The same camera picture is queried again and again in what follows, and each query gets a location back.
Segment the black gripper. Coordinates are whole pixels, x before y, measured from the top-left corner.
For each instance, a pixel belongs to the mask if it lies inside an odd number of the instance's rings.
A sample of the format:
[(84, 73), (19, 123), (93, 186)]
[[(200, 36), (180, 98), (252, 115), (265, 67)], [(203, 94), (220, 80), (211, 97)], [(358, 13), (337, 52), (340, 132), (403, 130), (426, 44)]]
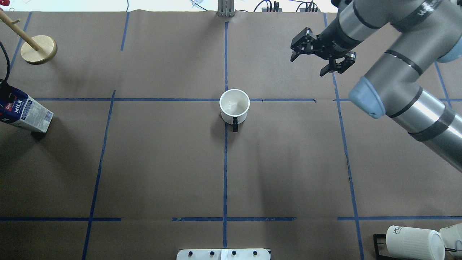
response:
[(291, 42), (292, 54), (290, 62), (294, 62), (300, 55), (315, 55), (328, 61), (320, 70), (320, 76), (327, 73), (343, 73), (356, 62), (356, 53), (341, 50), (334, 40), (323, 40), (320, 35), (314, 35), (309, 27), (294, 36)]

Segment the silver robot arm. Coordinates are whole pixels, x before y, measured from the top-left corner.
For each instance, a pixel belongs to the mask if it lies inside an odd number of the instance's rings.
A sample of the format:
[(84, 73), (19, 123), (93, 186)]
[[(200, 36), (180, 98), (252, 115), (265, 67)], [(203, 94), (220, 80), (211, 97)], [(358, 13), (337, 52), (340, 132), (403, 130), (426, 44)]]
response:
[(343, 73), (353, 49), (390, 24), (400, 36), (360, 78), (349, 100), (369, 116), (387, 115), (406, 132), (461, 170), (461, 116), (417, 84), (433, 63), (461, 57), (461, 6), (450, 0), (333, 0), (339, 12), (318, 35), (304, 28), (291, 42), (291, 61), (316, 55), (320, 70)]

